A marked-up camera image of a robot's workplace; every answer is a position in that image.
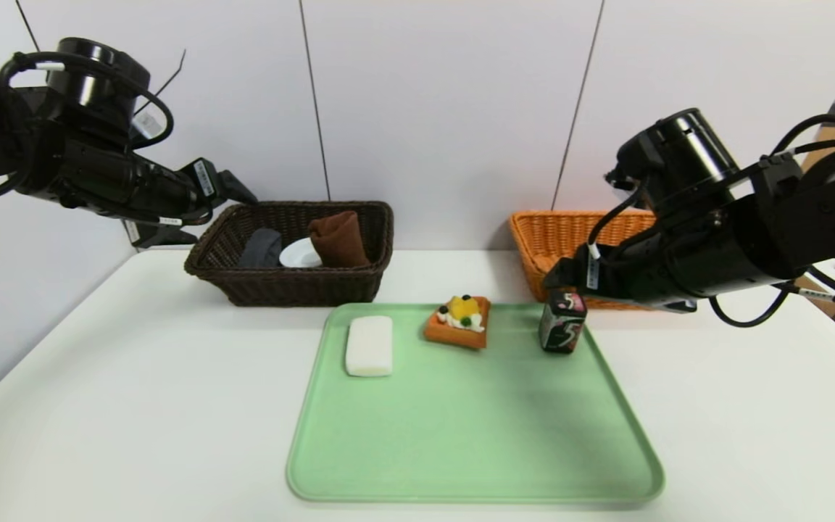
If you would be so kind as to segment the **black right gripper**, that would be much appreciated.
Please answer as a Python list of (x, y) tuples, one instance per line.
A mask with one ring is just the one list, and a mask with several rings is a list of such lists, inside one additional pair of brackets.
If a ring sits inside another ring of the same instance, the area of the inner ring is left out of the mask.
[(576, 258), (561, 257), (544, 274), (545, 289), (577, 288), (580, 293), (617, 302), (670, 302), (672, 294), (656, 241), (597, 244), (594, 259), (586, 245)]

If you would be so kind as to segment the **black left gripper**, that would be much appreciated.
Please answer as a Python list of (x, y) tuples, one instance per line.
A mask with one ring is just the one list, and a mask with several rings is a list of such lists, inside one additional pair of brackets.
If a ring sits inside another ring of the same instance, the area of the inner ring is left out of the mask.
[(257, 204), (258, 198), (228, 170), (198, 158), (170, 170), (133, 153), (133, 187), (127, 198), (127, 219), (148, 225), (190, 227), (211, 221), (226, 202)]

